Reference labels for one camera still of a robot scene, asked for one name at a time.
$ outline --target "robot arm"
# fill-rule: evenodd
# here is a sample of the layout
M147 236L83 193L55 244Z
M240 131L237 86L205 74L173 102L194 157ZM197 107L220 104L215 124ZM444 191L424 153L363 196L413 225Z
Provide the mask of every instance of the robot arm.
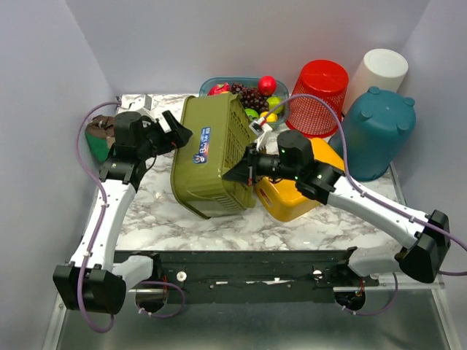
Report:
M157 118L147 107L135 104L129 111L117 114L115 143L99 171L107 201L99 193L78 249L70 262L57 266L53 274L53 281L68 309L78 309L78 273L85 257L83 299L88 311L118 313L127 291L152 276L154 264L150 257L134 255L114 267L118 234L148 170L146 160L185 146L192 135L169 111ZM106 214L89 253L89 242L104 205Z
M277 146L278 155L267 155L258 151L262 147L257 143L249 145L242 160L224 175L224 179L247 185L255 184L262 176L293 180L303 196L348 211L398 242L392 246L356 249L347 264L357 275L403 271L421 282L434 281L450 242L440 233L414 222L414 218L449 230L445 214L434 211L427 215L401 206L362 184L358 184L360 193L347 181L343 171L316 161L311 143L298 131L281 133ZM411 219L376 204L365 196L366 193L405 211Z

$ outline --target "screw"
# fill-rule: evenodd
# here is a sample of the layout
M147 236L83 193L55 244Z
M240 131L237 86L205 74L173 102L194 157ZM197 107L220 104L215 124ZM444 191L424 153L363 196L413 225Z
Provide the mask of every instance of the screw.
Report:
M177 273L177 281L178 282L184 282L187 279L187 274L184 271L180 271Z

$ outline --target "white cylinder container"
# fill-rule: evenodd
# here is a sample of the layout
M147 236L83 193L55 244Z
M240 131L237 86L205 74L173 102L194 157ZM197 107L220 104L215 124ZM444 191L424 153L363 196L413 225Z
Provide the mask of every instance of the white cylinder container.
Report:
M397 92L406 76L409 64L399 53L387 49L368 51L347 87L342 113L348 110L357 98L371 86Z

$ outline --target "black mounting plate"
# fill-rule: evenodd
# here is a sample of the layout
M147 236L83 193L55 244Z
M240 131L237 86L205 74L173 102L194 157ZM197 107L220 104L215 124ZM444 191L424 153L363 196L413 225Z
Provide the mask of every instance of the black mounting plate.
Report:
M359 287L360 277L347 266L353 249L332 251L219 252L116 251L115 263L131 255L154 259L150 280L181 287L187 303L334 303L334 287ZM186 280L177 281L177 274ZM365 278L366 286L377 280ZM137 289L153 288L140 284ZM167 303L180 303L170 292Z

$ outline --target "red mesh basket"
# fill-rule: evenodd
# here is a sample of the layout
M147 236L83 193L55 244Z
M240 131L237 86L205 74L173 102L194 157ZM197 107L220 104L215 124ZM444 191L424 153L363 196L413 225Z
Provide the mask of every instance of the red mesh basket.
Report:
M301 70L292 96L309 93L324 101L341 119L342 104L349 83L349 76L339 64L317 60L308 62ZM306 137L327 137L337 130L337 124L329 111L311 98L297 98L289 103L290 114L286 123Z

